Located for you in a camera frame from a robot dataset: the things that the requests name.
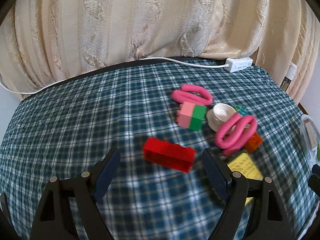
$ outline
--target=clear plastic container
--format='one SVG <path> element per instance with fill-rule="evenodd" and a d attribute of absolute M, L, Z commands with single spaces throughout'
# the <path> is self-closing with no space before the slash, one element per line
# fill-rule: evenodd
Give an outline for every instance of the clear plastic container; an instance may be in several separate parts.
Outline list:
<path fill-rule="evenodd" d="M 318 164 L 317 156 L 318 145 L 320 143 L 320 130 L 309 115 L 302 115 L 300 124 L 300 138 L 302 150 L 307 163 L 312 169 L 313 165 Z"/>

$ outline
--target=power strip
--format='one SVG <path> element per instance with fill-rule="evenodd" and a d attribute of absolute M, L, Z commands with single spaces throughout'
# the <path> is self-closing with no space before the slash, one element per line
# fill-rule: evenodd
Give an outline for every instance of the power strip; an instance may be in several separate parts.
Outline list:
<path fill-rule="evenodd" d="M 227 67 L 224 69 L 230 73 L 239 71 L 239 70 L 244 70 L 252 65 L 253 60 L 249 57 L 245 58 L 227 58 L 226 60 L 226 65 L 228 64 Z"/>

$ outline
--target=white cup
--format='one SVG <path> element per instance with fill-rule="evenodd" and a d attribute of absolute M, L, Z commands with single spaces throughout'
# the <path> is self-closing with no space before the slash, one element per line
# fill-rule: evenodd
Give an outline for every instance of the white cup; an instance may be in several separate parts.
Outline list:
<path fill-rule="evenodd" d="M 207 112 L 209 127 L 217 132 L 220 126 L 228 121 L 236 113 L 236 110 L 227 104 L 218 103 Z"/>

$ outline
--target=yellow block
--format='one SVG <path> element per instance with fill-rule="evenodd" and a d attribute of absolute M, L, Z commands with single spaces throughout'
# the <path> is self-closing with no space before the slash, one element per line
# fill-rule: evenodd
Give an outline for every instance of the yellow block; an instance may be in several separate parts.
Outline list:
<path fill-rule="evenodd" d="M 228 167 L 232 171 L 241 172 L 248 179 L 263 179 L 263 175 L 247 153 L 241 153 L 237 158 L 228 163 Z M 245 205 L 252 199 L 247 198 Z"/>

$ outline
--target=pink hair tie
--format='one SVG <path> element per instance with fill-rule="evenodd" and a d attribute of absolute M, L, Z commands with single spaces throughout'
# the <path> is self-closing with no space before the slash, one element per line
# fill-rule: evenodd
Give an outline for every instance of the pink hair tie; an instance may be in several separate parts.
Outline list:
<path fill-rule="evenodd" d="M 199 93 L 203 96 L 197 96 L 188 92 Z M 207 106 L 212 104 L 212 95 L 203 87 L 196 85 L 184 84 L 181 86 L 181 90 L 175 90 L 172 92 L 172 99 L 180 104 L 183 102 L 189 102 L 200 106 Z"/>
<path fill-rule="evenodd" d="M 234 130 L 226 136 L 227 132 L 235 125 Z M 215 144 L 223 150 L 225 156 L 230 156 L 240 150 L 257 130 L 257 120 L 252 115 L 241 117 L 239 113 L 234 115 L 221 125 L 216 133 Z"/>

